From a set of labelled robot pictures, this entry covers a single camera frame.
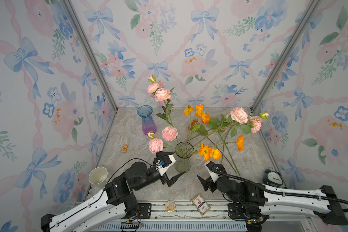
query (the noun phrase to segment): alarm clock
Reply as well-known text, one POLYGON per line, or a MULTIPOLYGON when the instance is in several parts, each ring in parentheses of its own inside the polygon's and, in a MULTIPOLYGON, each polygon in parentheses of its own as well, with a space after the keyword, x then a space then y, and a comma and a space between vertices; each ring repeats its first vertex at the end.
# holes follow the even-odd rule
POLYGON ((267 169, 264 171, 263 183, 273 187, 280 187, 283 184, 281 174, 278 171, 267 169))

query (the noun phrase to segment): floral wallpaper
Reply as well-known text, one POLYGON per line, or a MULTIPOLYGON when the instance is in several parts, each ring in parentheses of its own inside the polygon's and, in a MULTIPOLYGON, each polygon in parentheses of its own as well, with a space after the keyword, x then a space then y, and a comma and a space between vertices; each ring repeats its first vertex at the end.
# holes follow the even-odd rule
POLYGON ((320 4, 258 110, 270 113, 262 132, 287 186, 331 185, 348 200, 348 0, 320 4))
POLYGON ((0 1, 0 232, 83 199, 112 116, 60 2, 0 1))
POLYGON ((150 75, 178 107, 250 107, 310 1, 71 2, 119 107, 158 106, 150 75))

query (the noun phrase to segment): white cup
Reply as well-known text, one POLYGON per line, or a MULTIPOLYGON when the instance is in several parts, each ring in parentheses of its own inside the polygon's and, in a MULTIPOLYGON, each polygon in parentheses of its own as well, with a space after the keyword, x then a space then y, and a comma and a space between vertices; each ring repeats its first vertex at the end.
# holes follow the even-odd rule
POLYGON ((107 184, 108 176, 111 175, 105 167, 96 167, 89 174, 89 182, 102 188, 107 184))

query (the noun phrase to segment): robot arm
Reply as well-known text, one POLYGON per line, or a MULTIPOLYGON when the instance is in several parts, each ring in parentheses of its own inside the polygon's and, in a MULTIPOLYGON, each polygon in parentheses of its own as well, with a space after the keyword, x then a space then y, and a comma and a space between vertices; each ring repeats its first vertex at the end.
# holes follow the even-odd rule
POLYGON ((143 162, 135 162, 120 176, 89 200, 60 214, 47 214, 41 218, 44 232, 86 232, 108 221, 131 218, 139 211, 133 190, 139 190, 157 180, 168 187, 173 185, 184 172, 169 180, 165 173, 175 163, 174 152, 160 151, 156 154, 154 164, 147 168, 143 162))
POLYGON ((324 223, 333 225, 348 225, 340 203, 348 201, 337 199, 331 186, 322 186, 316 190, 294 190, 275 188, 254 183, 250 180, 227 174, 223 165, 212 161, 205 163, 210 177, 206 180, 197 176, 207 191, 218 189, 229 201, 238 203, 238 213, 229 214, 232 219, 248 220, 248 224, 262 224, 270 214, 299 214, 321 218, 324 223), (238 183, 230 178, 243 182, 238 183))

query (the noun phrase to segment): clock face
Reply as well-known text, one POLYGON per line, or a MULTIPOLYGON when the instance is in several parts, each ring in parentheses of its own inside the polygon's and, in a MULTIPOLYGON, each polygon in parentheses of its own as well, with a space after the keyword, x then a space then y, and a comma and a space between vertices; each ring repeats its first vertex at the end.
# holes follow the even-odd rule
POLYGON ((273 172, 273 171, 271 171, 270 173, 268 173, 268 179, 269 179, 270 181, 274 182, 274 183, 282 184, 282 179, 281 179, 281 177, 280 177, 277 173, 275 173, 275 172, 273 172))

